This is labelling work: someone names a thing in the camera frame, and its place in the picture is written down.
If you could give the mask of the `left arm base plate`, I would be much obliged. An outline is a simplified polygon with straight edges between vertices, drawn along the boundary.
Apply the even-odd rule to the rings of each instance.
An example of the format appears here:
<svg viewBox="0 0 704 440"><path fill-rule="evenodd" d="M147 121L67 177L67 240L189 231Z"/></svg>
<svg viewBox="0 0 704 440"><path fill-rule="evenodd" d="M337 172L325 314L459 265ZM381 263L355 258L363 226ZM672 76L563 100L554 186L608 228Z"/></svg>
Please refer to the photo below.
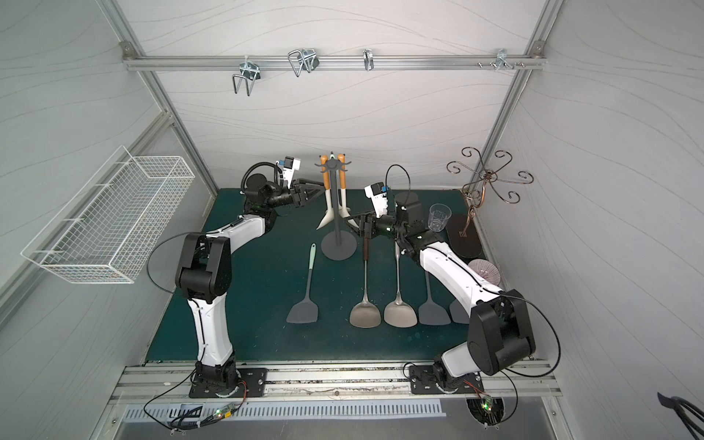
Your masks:
<svg viewBox="0 0 704 440"><path fill-rule="evenodd" d="M191 399L261 397L269 370L266 368L237 368L218 370L204 368L196 372L188 396Z"/></svg>

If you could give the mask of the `grey spatula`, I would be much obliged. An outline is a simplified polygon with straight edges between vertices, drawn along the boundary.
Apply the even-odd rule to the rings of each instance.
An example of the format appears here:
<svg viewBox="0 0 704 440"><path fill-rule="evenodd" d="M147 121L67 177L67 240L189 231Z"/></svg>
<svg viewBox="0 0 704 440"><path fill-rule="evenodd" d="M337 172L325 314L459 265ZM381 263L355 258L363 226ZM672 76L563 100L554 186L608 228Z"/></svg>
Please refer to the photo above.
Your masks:
<svg viewBox="0 0 704 440"><path fill-rule="evenodd" d="M292 325L313 324L318 320L318 306L310 297L313 272L315 267L315 256L317 246L313 243L309 250L308 273L306 280L306 289L302 301L297 302L289 311L286 322Z"/></svg>

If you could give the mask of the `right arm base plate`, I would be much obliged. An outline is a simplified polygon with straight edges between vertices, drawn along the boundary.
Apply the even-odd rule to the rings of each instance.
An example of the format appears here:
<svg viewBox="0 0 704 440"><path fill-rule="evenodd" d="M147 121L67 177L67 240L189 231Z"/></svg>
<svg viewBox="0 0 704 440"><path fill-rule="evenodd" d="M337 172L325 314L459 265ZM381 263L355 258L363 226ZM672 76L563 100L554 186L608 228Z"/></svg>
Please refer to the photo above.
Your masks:
<svg viewBox="0 0 704 440"><path fill-rule="evenodd" d="M451 376L438 379L432 365L408 362L403 366L403 376L410 385L412 395L482 395L484 385L480 374L471 373L461 378Z"/></svg>

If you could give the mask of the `grey spatula mint handle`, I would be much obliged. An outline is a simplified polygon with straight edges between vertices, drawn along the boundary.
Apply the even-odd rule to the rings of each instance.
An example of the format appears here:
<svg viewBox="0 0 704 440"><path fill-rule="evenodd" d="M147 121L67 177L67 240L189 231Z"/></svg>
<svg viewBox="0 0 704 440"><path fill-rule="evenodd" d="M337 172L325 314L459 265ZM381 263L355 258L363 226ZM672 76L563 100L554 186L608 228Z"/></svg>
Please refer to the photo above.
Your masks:
<svg viewBox="0 0 704 440"><path fill-rule="evenodd" d="M458 300L451 302L449 312L454 323L460 325L467 325L469 323L469 314Z"/></svg>
<svg viewBox="0 0 704 440"><path fill-rule="evenodd" d="M426 300L418 309L418 320L424 326L447 326L451 323L448 311L437 304L432 297L429 272L425 271L423 274L425 275Z"/></svg>

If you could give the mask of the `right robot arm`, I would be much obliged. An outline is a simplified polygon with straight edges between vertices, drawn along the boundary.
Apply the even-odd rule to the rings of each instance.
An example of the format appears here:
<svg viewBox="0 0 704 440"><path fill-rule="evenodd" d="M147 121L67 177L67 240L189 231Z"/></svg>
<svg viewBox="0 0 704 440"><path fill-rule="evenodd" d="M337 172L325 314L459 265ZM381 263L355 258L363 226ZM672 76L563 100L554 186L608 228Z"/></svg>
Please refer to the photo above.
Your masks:
<svg viewBox="0 0 704 440"><path fill-rule="evenodd" d="M395 213L390 214L386 181L365 188L374 209L350 214L347 200L333 203L333 212L353 223L349 226L363 240L377 236L391 238L399 253L407 254L424 271L437 278L469 316L467 341L443 352L434 363L437 380L459 379L482 372L495 375L504 370L528 378L513 369L517 362L535 354L536 341L528 312L533 307L546 314L516 290L504 291L471 269L423 221L423 208L412 191L394 197Z"/></svg>

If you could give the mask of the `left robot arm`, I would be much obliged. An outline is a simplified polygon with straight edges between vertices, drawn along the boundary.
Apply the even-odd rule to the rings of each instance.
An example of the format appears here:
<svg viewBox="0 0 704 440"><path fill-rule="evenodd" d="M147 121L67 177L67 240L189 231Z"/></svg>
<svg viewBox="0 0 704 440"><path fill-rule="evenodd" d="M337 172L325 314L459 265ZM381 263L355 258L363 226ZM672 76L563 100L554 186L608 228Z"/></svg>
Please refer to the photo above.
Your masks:
<svg viewBox="0 0 704 440"><path fill-rule="evenodd" d="M208 232L183 233L175 287L194 316L199 356L192 383L218 396L233 394L241 383L236 354L227 330L226 295L233 279L232 254L271 232L279 206L300 207L326 189L321 181L295 179L295 159L260 161L241 183L243 211L237 220Z"/></svg>

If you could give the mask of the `steel turner wood handle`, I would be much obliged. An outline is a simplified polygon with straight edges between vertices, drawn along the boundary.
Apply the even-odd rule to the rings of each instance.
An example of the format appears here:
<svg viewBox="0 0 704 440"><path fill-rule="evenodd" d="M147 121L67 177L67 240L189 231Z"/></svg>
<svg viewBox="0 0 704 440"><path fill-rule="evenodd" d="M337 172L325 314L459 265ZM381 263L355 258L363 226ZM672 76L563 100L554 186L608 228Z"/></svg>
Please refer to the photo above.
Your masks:
<svg viewBox="0 0 704 440"><path fill-rule="evenodd" d="M381 312L369 299L370 240L368 238L363 238L362 258L364 264L363 296L362 300L350 311L349 322L357 328L370 329L381 324Z"/></svg>

